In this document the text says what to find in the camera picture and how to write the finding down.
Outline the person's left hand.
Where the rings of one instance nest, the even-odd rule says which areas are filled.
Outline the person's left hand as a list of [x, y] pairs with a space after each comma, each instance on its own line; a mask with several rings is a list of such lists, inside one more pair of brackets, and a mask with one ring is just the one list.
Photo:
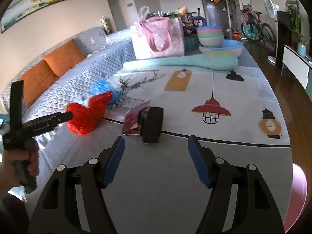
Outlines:
[[32, 177], [39, 174], [39, 147], [35, 139], [26, 142], [30, 150], [12, 149], [4, 150], [1, 163], [1, 198], [7, 195], [13, 187], [21, 186], [23, 183], [22, 163], [27, 164], [27, 172]]

